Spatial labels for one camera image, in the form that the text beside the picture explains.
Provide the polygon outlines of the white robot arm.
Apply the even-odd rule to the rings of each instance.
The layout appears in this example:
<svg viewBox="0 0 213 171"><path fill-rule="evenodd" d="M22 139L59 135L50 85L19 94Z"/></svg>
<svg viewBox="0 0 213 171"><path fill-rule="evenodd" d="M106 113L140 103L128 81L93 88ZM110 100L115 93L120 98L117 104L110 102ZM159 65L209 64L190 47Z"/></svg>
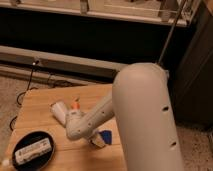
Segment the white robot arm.
<svg viewBox="0 0 213 171"><path fill-rule="evenodd" d="M67 136L86 138L115 118L128 171L184 171L167 81L157 64L126 66L90 112L66 116Z"/></svg>

